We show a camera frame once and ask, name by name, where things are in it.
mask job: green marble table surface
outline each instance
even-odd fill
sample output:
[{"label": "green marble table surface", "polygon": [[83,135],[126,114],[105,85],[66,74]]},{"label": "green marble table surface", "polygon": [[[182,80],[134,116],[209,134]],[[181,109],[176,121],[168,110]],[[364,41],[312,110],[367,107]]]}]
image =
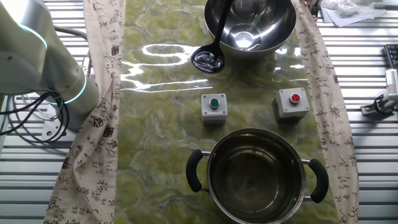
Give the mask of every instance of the green marble table surface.
[{"label": "green marble table surface", "polygon": [[[210,151],[237,129],[273,131],[302,159],[324,161],[312,111],[298,124],[279,125],[271,106],[279,89],[307,89],[295,34],[264,59],[245,62],[227,57],[221,73],[205,74],[189,59],[198,46],[211,42],[204,5],[204,0],[126,3],[116,224],[233,223],[210,194],[190,190],[185,165],[193,149]],[[202,125],[200,97],[212,93],[226,94],[228,118],[223,126]],[[198,166],[204,186],[207,160]],[[307,166],[305,171],[310,195],[316,178]],[[338,222],[329,190],[322,203],[304,202],[286,223]]]}]

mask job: mixing bowl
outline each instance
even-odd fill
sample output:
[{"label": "mixing bowl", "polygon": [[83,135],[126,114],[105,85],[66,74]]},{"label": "mixing bowl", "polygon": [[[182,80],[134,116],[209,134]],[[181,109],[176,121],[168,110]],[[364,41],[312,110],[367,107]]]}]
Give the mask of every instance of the mixing bowl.
[{"label": "mixing bowl", "polygon": [[[208,0],[205,22],[214,39],[224,0]],[[221,38],[221,49],[237,58],[261,58],[292,34],[296,12],[290,0],[235,0]]]}]

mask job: pot rim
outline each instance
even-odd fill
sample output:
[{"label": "pot rim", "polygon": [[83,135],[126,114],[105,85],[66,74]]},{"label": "pot rim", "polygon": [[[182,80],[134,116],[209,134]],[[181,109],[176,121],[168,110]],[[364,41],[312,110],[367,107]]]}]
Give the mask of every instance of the pot rim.
[{"label": "pot rim", "polygon": [[300,195],[296,201],[296,204],[294,205],[294,207],[290,210],[289,213],[287,213],[283,218],[276,220],[274,222],[265,222],[266,224],[280,224],[283,223],[284,221],[288,220],[301,206],[303,199],[304,199],[304,195],[305,195],[305,190],[307,188],[307,178],[305,176],[305,171],[304,171],[304,166],[302,163],[302,160],[300,158],[300,156],[297,154],[296,150],[294,149],[294,147],[284,138],[282,138],[281,136],[279,136],[276,133],[273,133],[272,131],[268,131],[265,129],[261,129],[261,128],[243,128],[243,129],[239,129],[236,131],[233,131],[227,135],[225,135],[224,137],[222,137],[216,144],[216,146],[211,150],[210,155],[209,155],[209,160],[207,163],[207,184],[208,184],[208,189],[209,192],[211,194],[211,196],[213,197],[213,200],[216,202],[217,206],[227,215],[229,216],[232,220],[238,222],[238,223],[244,223],[244,224],[253,224],[250,222],[245,222],[244,220],[240,220],[238,218],[236,218],[235,216],[233,216],[232,214],[230,214],[223,206],[222,204],[218,201],[218,199],[216,198],[213,188],[211,186],[211,182],[210,182],[210,164],[211,164],[211,160],[213,158],[213,155],[215,154],[215,152],[217,151],[217,149],[219,148],[220,145],[222,145],[225,141],[227,141],[231,136],[235,136],[237,134],[242,134],[242,133],[259,133],[259,134],[265,134],[268,136],[272,136],[273,138],[276,138],[279,142],[281,142],[284,146],[286,146],[287,148],[289,148],[289,151],[293,154],[293,156],[296,159],[297,164],[300,164],[298,166],[298,169],[300,170],[301,173],[301,192]]}]

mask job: pot handle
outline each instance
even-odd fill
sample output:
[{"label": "pot handle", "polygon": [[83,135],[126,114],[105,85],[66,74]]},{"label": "pot handle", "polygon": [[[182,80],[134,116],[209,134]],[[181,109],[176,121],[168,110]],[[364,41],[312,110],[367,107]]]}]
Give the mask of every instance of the pot handle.
[{"label": "pot handle", "polygon": [[315,190],[312,192],[311,197],[304,197],[304,200],[312,200],[315,203],[320,203],[328,193],[328,172],[318,159],[312,159],[310,161],[302,160],[302,163],[308,165],[317,177],[317,186],[315,187]]},{"label": "pot handle", "polygon": [[191,189],[196,193],[201,190],[201,183],[197,175],[197,167],[199,161],[203,158],[201,150],[196,149],[188,159],[187,167],[185,169],[185,175]]}]

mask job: black ladle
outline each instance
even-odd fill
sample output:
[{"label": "black ladle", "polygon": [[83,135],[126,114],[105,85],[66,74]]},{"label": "black ladle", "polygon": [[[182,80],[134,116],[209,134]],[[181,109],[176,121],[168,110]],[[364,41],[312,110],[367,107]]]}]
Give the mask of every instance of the black ladle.
[{"label": "black ladle", "polygon": [[224,0],[217,33],[213,43],[202,46],[191,56],[191,62],[199,71],[214,74],[222,71],[225,65],[224,53],[220,48],[220,40],[228,17],[229,9],[234,0]]}]

